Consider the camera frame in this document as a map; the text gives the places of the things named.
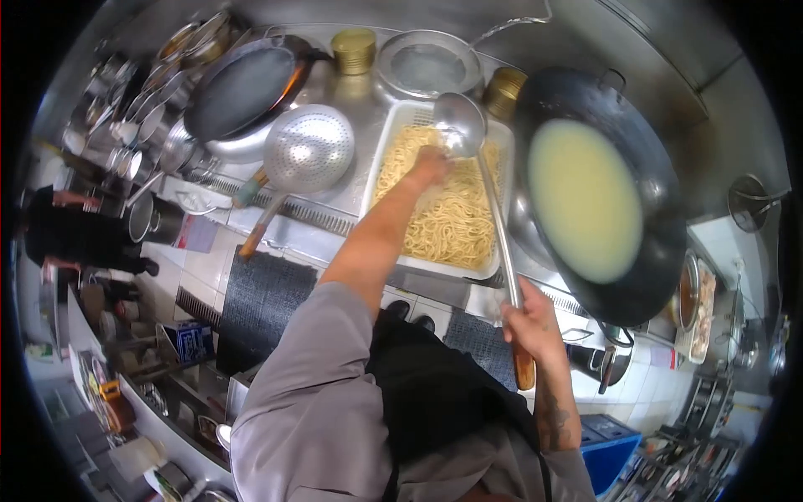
noodle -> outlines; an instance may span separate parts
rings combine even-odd
[[[440,142],[437,129],[403,128],[382,158],[372,206],[412,169],[422,146]],[[499,147],[487,141],[483,154],[491,177],[498,185]],[[426,208],[413,215],[405,233],[402,254],[478,270],[490,259],[494,238],[494,224],[477,162],[459,159],[455,161],[454,171],[446,179],[443,191],[429,200]]]

white plastic basket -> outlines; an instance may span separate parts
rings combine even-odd
[[[700,274],[707,273],[710,275],[714,275],[711,269],[706,265],[704,261],[701,259],[697,259],[697,264],[699,265]],[[714,302],[711,302],[710,309],[713,312],[714,309]],[[678,328],[678,332],[675,334],[675,350],[686,356],[686,358],[692,364],[701,365],[705,361],[705,356],[708,351],[708,344],[711,343],[711,324],[713,324],[713,319],[711,319],[711,323],[708,325],[708,343],[706,343],[706,349],[703,351],[703,355],[701,357],[695,357],[691,354],[691,346],[697,341],[698,337],[700,336],[699,331],[699,318],[697,322],[695,322],[694,327],[689,331],[683,331],[683,328]]]
[[[382,129],[382,135],[379,138],[377,151],[373,156],[373,164],[368,174],[368,181],[365,183],[365,193],[363,194],[362,204],[360,206],[360,219],[371,209],[373,189],[377,184],[377,179],[382,167],[382,158],[385,156],[385,150],[393,143],[393,139],[401,132],[404,126],[431,126],[433,124],[433,108],[434,103],[404,100],[399,101],[390,109],[385,127]],[[499,172],[499,203],[502,206],[502,215],[505,221],[507,221],[513,179],[513,133],[504,124],[489,120],[487,139],[499,146],[499,164],[496,166]],[[419,268],[443,275],[468,277],[470,279],[487,279],[499,270],[499,250],[495,245],[491,252],[491,258],[479,270],[445,265],[444,263],[435,263],[425,259],[411,258],[409,256],[400,256],[396,263],[406,267]]]

tattoo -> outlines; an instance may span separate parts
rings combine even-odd
[[[549,443],[549,450],[560,450],[560,442],[572,438],[572,432],[565,429],[566,420],[569,419],[569,412],[562,410],[557,405],[557,398],[547,386],[539,389],[544,393],[544,406],[540,414],[539,429],[542,434],[542,439],[547,439],[545,443]]]

aluminum strainer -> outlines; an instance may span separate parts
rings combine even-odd
[[[239,254],[251,257],[267,225],[290,194],[311,194],[334,185],[354,156],[354,131],[331,106],[307,104],[278,116],[267,134],[263,168],[277,193]]]

gray chef jacket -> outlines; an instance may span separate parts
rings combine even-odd
[[[348,286],[315,288],[256,374],[231,434],[243,501],[379,500],[391,472],[382,394],[365,372],[373,320]],[[578,450],[544,451],[555,502],[595,500]],[[399,500],[456,500],[478,481],[544,500],[537,455],[502,425],[399,468]]]

